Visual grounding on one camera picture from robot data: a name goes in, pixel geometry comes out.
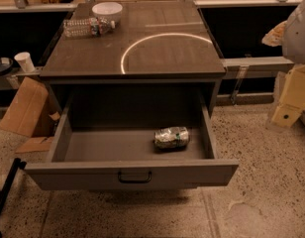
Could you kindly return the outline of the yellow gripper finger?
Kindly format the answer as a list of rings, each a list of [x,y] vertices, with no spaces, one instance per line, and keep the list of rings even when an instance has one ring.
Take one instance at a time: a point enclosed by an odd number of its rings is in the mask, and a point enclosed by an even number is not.
[[[290,128],[305,110],[305,64],[295,65],[284,77],[284,85],[270,123]]]
[[[270,47],[278,47],[282,45],[282,38],[286,27],[286,21],[277,24],[267,34],[264,35],[261,42]]]

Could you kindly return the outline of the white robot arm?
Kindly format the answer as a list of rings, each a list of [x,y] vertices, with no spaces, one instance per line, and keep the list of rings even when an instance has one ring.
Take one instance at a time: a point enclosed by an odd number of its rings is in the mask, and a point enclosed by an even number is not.
[[[305,110],[305,0],[261,41],[267,46],[281,46],[283,56],[294,63],[268,115],[268,127],[280,131],[290,128]]]

